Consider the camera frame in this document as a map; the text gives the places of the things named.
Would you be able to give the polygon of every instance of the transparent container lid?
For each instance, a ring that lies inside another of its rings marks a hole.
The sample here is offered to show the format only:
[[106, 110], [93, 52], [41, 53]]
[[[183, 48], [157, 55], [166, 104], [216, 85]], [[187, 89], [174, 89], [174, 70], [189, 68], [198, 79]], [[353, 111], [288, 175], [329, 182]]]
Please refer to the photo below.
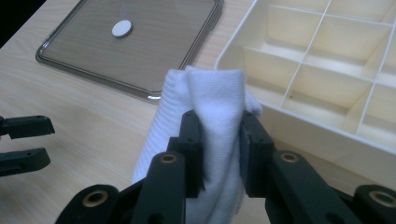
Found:
[[[192, 62], [221, 9], [220, 0], [81, 0], [36, 59], [156, 102], [167, 71]], [[124, 20], [131, 33], [114, 36]]]

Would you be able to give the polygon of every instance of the white cloth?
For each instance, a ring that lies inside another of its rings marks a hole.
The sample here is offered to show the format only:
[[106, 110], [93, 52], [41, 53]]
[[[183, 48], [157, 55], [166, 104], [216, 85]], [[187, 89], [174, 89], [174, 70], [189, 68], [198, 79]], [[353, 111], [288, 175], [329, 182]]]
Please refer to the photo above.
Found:
[[144, 178], [154, 155], [178, 136], [182, 115], [194, 110], [203, 126], [204, 183], [197, 199], [186, 201], [187, 224], [230, 223], [239, 204], [239, 125], [246, 109], [256, 116], [262, 107], [245, 91], [240, 70], [170, 70], [157, 114], [134, 168], [133, 183]]

